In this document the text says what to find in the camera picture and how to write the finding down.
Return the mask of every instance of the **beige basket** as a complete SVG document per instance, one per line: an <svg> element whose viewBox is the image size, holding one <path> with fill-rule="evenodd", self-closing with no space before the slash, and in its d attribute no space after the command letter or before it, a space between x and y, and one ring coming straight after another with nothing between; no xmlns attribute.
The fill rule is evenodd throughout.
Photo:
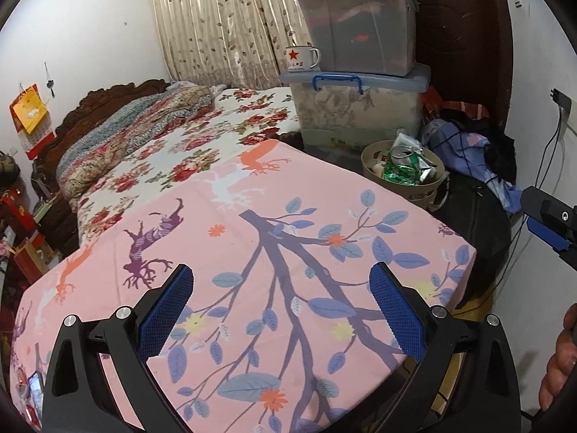
<svg viewBox="0 0 577 433"><path fill-rule="evenodd" d="M437 166L435 182L426 185L403 185L381 179L373 173L372 168L379 162L381 156L388 154L393 143L394 141L390 140L379 141L369 145L363 150L361 161L365 177L383 186L385 189L406 198L409 202L420 208L428 208L437 196L437 189L448 176L448 172L445 171L445 166L436 154L423 148L423 156Z"/></svg>

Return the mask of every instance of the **yellow paper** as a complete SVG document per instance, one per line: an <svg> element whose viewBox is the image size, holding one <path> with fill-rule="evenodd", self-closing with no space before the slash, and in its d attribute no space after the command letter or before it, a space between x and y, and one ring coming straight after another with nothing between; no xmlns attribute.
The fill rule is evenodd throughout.
<svg viewBox="0 0 577 433"><path fill-rule="evenodd" d="M32 133L48 110L33 86L28 88L15 103L14 112L27 133Z"/></svg>

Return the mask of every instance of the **smartphone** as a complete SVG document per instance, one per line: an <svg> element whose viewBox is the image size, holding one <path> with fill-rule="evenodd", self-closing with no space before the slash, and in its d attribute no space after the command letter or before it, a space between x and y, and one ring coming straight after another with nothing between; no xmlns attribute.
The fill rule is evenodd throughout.
<svg viewBox="0 0 577 433"><path fill-rule="evenodd" d="M42 374L36 371L28 378L28 386L30 387L30 397L34 403L38 419L42 421L42 403L44 401L44 383L42 381Z"/></svg>

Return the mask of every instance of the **floral bed sheet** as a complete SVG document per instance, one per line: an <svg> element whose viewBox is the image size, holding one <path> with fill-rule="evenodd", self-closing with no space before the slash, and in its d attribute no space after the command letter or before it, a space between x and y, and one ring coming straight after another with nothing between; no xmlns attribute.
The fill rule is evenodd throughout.
<svg viewBox="0 0 577 433"><path fill-rule="evenodd" d="M130 154L80 198L80 242L97 237L128 209L250 149L267 134L298 130L290 88L224 91L213 111Z"/></svg>
<svg viewBox="0 0 577 433"><path fill-rule="evenodd" d="M12 396L22 409L15 370L45 373L68 314L107 318L184 263L193 295L148 366L191 430L318 432L404 360L367 288L371 266L387 262L429 304L453 306L474 256L402 197L267 140L122 217L24 293Z"/></svg>

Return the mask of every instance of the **curtain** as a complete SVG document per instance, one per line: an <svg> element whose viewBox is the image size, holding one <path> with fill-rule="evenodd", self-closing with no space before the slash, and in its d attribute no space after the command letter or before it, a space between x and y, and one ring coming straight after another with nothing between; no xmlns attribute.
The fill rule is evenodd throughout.
<svg viewBox="0 0 577 433"><path fill-rule="evenodd" d="M171 76L201 85L280 85L285 47L307 45L294 0L152 0Z"/></svg>

